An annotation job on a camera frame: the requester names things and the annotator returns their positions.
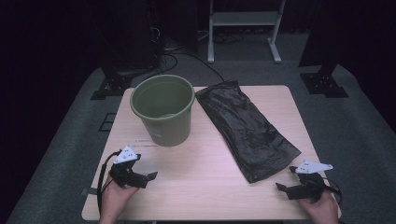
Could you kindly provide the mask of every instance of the wooden table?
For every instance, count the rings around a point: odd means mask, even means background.
[[[290,165],[298,166],[303,159],[318,161],[286,86],[242,86],[241,89],[264,116],[302,151]],[[121,100],[92,187],[97,186],[100,166],[105,159],[126,145],[142,155],[134,165],[136,173],[147,175],[158,171],[158,175],[134,195],[120,219],[308,219],[295,201],[290,201],[286,193],[276,188],[276,182],[287,187],[299,185],[296,175],[286,168],[268,179],[249,184],[222,136],[196,100],[191,111],[189,138],[176,147],[159,147],[152,142],[142,121],[130,107],[132,91],[125,91]],[[82,216],[86,220],[99,219],[95,195],[88,196]]]

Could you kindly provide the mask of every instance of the plastic bag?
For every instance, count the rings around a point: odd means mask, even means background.
[[[195,96],[249,183],[276,174],[301,154],[250,102],[236,80],[207,87]]]

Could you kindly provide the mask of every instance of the black speaker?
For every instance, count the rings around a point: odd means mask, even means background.
[[[102,52],[102,63],[112,67],[147,69],[158,65],[147,0],[87,0]]]

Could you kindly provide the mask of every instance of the wire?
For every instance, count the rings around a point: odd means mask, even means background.
[[[332,181],[331,179],[329,179],[327,177],[322,177],[322,178],[329,180],[330,182],[332,182],[332,184],[334,184],[337,187],[337,191],[338,191],[337,195],[339,197],[337,203],[338,203],[338,205],[341,205],[341,202],[343,201],[343,192],[341,192],[340,187],[334,181]]]
[[[96,189],[96,199],[98,202],[99,213],[102,212],[102,184],[103,184],[103,178],[105,177],[107,163],[110,160],[110,158],[112,158],[113,156],[118,156],[118,155],[120,155],[120,153],[121,153],[121,150],[111,153],[111,155],[107,157],[105,163],[102,164],[102,169],[99,174],[98,188]]]
[[[179,46],[179,47],[175,47],[175,48],[172,48],[172,49],[163,49],[165,52],[167,52],[167,53],[170,53],[170,52],[172,52],[172,51],[176,51],[176,50],[178,50],[178,49],[183,49],[184,48],[184,46]]]
[[[164,54],[163,55],[164,56],[164,58],[166,59],[166,57],[165,56],[169,56],[169,57],[172,57],[173,59],[175,59],[175,64],[173,64],[170,68],[167,68],[167,69],[165,69],[165,70],[162,70],[162,68],[161,68],[161,66],[160,66],[160,69],[161,69],[161,72],[156,72],[156,73],[154,73],[154,74],[151,74],[151,75],[149,75],[148,77],[146,77],[144,80],[147,80],[147,79],[149,79],[149,78],[151,78],[151,77],[155,77],[155,76],[157,76],[157,75],[159,75],[159,74],[163,74],[164,72],[167,72],[167,71],[170,71],[170,70],[172,70],[172,69],[174,69],[175,67],[176,67],[176,65],[177,65],[177,58],[175,57],[175,56],[173,56],[173,55],[171,55],[171,54]]]
[[[238,35],[239,35],[239,38],[236,37],[235,35],[229,35],[229,34],[227,34],[227,32],[226,32],[226,34],[218,34],[218,35],[215,35],[213,42],[215,44],[219,44],[219,45],[231,45],[231,44],[240,42],[245,39],[245,37],[243,35],[241,35],[241,34],[238,34]]]
[[[198,34],[203,33],[203,35],[198,36],[198,42],[207,38],[209,36],[209,32],[208,31],[198,31]]]
[[[204,65],[206,65],[208,68],[210,68],[210,70],[212,70],[214,73],[216,73],[216,75],[218,75],[218,77],[219,77],[223,82],[225,81],[224,78],[221,76],[221,74],[220,74],[218,71],[216,71],[216,70],[215,70],[214,68],[212,68],[209,64],[207,64],[206,62],[204,62],[202,59],[198,58],[197,56],[192,55],[192,54],[189,54],[189,53],[173,53],[173,54],[184,54],[184,55],[188,55],[188,56],[190,56],[190,57],[193,57],[193,58],[195,58],[195,59],[201,61]]]
[[[153,43],[155,43],[155,44],[157,44],[157,45],[161,45],[161,43],[160,42],[158,42],[159,40],[160,40],[160,38],[161,38],[161,32],[160,32],[160,30],[158,29],[158,28],[156,28],[156,27],[150,27],[149,28],[150,30],[155,30],[155,31],[157,31],[157,37],[155,38],[155,40],[151,40]]]
[[[110,181],[108,181],[108,183],[103,187],[102,192],[105,191],[105,189],[107,188],[107,186],[113,182],[114,179],[111,179]]]

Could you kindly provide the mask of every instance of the green bucket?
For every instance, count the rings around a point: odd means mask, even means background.
[[[189,81],[161,75],[140,83],[132,92],[130,103],[154,143],[174,147],[190,135],[194,99],[194,88]]]

